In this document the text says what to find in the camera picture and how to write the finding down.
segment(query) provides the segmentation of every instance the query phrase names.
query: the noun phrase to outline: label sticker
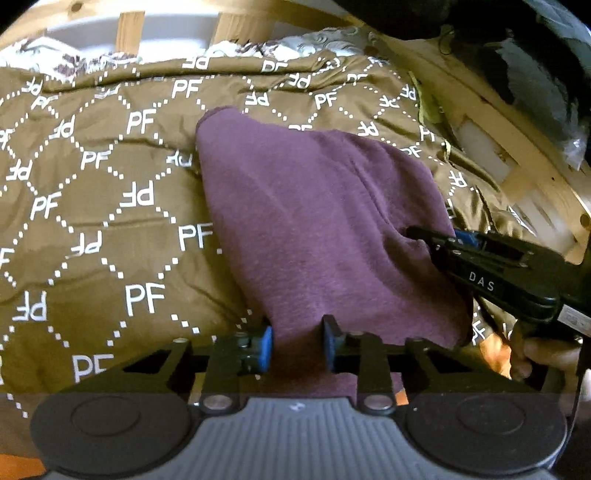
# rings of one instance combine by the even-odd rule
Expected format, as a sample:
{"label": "label sticker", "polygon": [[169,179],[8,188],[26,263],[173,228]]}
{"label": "label sticker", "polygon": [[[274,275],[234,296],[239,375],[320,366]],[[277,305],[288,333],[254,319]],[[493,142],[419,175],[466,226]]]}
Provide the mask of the label sticker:
{"label": "label sticker", "polygon": [[575,310],[568,305],[564,305],[558,315],[558,321],[573,328],[585,336],[591,336],[591,317]]}

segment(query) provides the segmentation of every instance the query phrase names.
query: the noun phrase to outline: human hand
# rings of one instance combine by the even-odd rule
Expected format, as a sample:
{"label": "human hand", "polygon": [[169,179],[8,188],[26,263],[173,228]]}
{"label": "human hand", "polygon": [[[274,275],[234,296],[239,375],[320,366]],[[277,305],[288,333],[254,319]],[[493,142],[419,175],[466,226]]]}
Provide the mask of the human hand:
{"label": "human hand", "polygon": [[[564,390],[559,406],[564,414],[570,414],[577,391],[577,363],[581,345],[577,342],[543,338],[524,338],[521,322],[517,322],[511,334],[511,378],[523,381],[531,375],[532,362],[554,367],[564,372]],[[578,420],[591,419],[591,375],[585,373],[579,403]]]}

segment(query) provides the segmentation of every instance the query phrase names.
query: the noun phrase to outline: metal screw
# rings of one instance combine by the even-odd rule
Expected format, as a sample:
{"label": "metal screw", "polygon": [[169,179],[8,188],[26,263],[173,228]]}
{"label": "metal screw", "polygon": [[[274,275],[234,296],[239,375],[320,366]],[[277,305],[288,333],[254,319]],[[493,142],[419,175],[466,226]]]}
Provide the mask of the metal screw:
{"label": "metal screw", "polygon": [[232,399],[227,395],[211,395],[203,400],[203,406],[208,410],[223,411],[232,406]]}
{"label": "metal screw", "polygon": [[369,395],[365,397],[363,404],[373,411],[384,411],[392,408],[394,402],[387,395]]}

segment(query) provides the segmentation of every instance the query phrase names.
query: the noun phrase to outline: dark fabric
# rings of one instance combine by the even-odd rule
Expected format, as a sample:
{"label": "dark fabric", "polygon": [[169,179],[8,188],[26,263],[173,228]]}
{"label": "dark fabric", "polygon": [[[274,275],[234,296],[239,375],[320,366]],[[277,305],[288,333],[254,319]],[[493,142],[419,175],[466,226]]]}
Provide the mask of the dark fabric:
{"label": "dark fabric", "polygon": [[[330,375],[320,319],[402,344],[466,340],[468,306],[410,225],[452,224],[423,163],[339,131],[264,125],[234,108],[197,126],[206,201],[230,270],[274,327],[273,394],[354,395]],[[401,383],[395,379],[395,388]]]}
{"label": "dark fabric", "polygon": [[563,480],[591,478],[591,420],[577,426],[554,470]]}

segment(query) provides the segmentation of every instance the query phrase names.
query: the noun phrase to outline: round black pad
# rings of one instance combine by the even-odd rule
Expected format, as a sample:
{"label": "round black pad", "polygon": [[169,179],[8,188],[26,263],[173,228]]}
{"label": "round black pad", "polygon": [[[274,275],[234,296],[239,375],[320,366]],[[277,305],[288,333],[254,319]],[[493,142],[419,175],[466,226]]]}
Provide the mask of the round black pad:
{"label": "round black pad", "polygon": [[539,393],[422,393],[408,406],[406,422],[433,459],[482,476],[545,466],[567,429],[558,405]]}
{"label": "round black pad", "polygon": [[140,473],[178,447],[189,428],[187,405],[173,393],[60,393],[31,420],[43,460],[84,476]]}

